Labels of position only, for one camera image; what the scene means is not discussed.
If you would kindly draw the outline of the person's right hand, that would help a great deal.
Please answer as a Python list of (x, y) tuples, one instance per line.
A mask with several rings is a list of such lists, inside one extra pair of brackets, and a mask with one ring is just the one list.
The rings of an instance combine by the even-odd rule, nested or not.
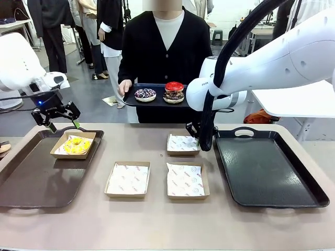
[(118, 93), (123, 98), (131, 87), (132, 87), (132, 81), (130, 79), (125, 79), (119, 84)]

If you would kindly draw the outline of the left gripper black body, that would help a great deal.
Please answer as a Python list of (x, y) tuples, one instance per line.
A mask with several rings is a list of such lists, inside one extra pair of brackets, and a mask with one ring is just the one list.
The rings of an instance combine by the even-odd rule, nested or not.
[(33, 97), (33, 103), (43, 115), (52, 114), (53, 112), (65, 113), (62, 95), (58, 89), (36, 94)]

